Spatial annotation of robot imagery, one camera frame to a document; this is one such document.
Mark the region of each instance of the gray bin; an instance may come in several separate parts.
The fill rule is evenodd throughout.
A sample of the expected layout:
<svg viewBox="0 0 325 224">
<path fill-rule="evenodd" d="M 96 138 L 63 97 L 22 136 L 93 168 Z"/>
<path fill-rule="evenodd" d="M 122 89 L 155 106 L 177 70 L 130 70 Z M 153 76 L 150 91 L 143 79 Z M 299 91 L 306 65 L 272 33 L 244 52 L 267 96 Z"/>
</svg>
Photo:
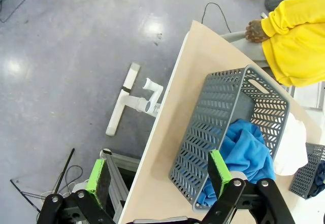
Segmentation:
<svg viewBox="0 0 325 224">
<path fill-rule="evenodd" d="M 208 178 L 208 152 L 220 148 L 229 124 L 244 119 L 258 125 L 274 158 L 288 112 L 288 101 L 254 66 L 206 77 L 169 175 L 193 211 L 210 208 L 197 199 Z"/>
<path fill-rule="evenodd" d="M 304 199 L 308 199 L 319 164 L 325 161 L 325 146 L 306 143 L 306 149 L 308 163 L 297 170 L 289 188 L 291 192 Z"/>
</svg>

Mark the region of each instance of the table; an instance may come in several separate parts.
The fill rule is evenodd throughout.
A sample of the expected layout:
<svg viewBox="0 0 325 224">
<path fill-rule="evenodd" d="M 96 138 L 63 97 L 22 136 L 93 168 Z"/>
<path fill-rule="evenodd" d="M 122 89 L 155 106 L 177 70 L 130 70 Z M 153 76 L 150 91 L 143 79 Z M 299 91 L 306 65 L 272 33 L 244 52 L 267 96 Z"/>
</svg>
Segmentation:
<svg viewBox="0 0 325 224">
<path fill-rule="evenodd" d="M 206 75 L 211 72 L 243 68 L 249 64 L 254 63 L 218 34 L 196 21 L 192 23 L 177 58 L 119 224 L 144 218 L 163 219 L 173 216 L 203 218 L 205 214 L 193 212 L 190 203 L 168 179 L 169 171 Z M 286 94 L 290 101 L 291 113 L 296 119 L 304 122 L 307 141 L 318 144 L 321 136 L 318 125 L 276 81 L 270 77 L 269 79 Z M 292 176 L 278 176 L 276 183 L 289 209 L 294 211 L 298 202 L 302 203 L 303 213 L 309 211 L 306 215 L 310 221 L 311 215 L 317 216 L 315 213 L 317 208 L 315 204 L 309 204 L 312 202 L 304 201 L 288 191 L 291 180 Z M 232 223 L 254 223 L 254 220 L 248 211 L 239 211 Z"/>
</svg>

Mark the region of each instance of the gray container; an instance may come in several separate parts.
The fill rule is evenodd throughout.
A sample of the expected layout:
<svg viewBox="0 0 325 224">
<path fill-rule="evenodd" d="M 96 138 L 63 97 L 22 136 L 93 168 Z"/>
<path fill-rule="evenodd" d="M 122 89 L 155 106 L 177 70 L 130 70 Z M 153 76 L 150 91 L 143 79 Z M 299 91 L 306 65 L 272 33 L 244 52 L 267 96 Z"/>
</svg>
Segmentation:
<svg viewBox="0 0 325 224">
<path fill-rule="evenodd" d="M 325 146 L 306 143 L 306 149 L 308 163 L 297 170 L 289 188 L 291 192 L 304 199 L 308 199 L 319 164 L 325 161 Z"/>
<path fill-rule="evenodd" d="M 229 124 L 244 119 L 258 125 L 274 158 L 288 112 L 288 101 L 254 66 L 206 77 L 169 175 L 193 211 L 210 208 L 197 199 L 208 178 L 208 152 L 220 148 Z"/>
</svg>

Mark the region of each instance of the bolt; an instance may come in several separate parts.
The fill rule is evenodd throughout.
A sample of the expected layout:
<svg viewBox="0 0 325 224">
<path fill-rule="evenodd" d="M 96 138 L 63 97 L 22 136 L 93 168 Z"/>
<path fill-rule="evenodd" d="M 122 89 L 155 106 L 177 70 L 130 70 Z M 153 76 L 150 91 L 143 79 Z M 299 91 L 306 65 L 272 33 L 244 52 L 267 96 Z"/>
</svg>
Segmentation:
<svg viewBox="0 0 325 224">
<path fill-rule="evenodd" d="M 269 183 L 267 181 L 263 180 L 262 181 L 262 186 L 263 187 L 267 187 L 267 186 L 269 186 Z"/>
<path fill-rule="evenodd" d="M 52 201 L 53 201 L 53 202 L 57 202 L 58 200 L 59 200 L 59 198 L 58 198 L 57 196 L 53 196 L 53 197 L 52 197 Z"/>
<path fill-rule="evenodd" d="M 83 197 L 85 197 L 85 194 L 83 192 L 79 192 L 78 197 L 83 198 Z"/>
<path fill-rule="evenodd" d="M 234 185 L 235 185 L 236 187 L 238 187 L 238 186 L 242 185 L 242 183 L 241 183 L 239 180 L 235 180 L 235 181 L 234 181 Z"/>
</svg>

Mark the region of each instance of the concrete floor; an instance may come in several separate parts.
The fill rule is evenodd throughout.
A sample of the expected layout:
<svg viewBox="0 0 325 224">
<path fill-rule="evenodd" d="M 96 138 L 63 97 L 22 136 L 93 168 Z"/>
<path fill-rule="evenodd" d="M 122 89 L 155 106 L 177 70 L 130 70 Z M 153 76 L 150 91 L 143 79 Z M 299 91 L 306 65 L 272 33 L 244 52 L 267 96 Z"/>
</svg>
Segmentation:
<svg viewBox="0 0 325 224">
<path fill-rule="evenodd" d="M 7 0 L 5 19 L 21 0 Z M 127 109 L 115 137 L 105 135 L 131 62 L 166 87 L 191 21 L 219 3 L 232 31 L 265 11 L 264 0 L 27 0 L 0 23 L 0 151 L 2 223 L 35 223 L 36 211 L 13 188 L 52 189 L 70 150 L 89 177 L 102 148 L 140 157 L 154 119 Z M 227 33 L 209 6 L 205 24 Z M 69 172 L 68 181 L 79 174 Z"/>
</svg>

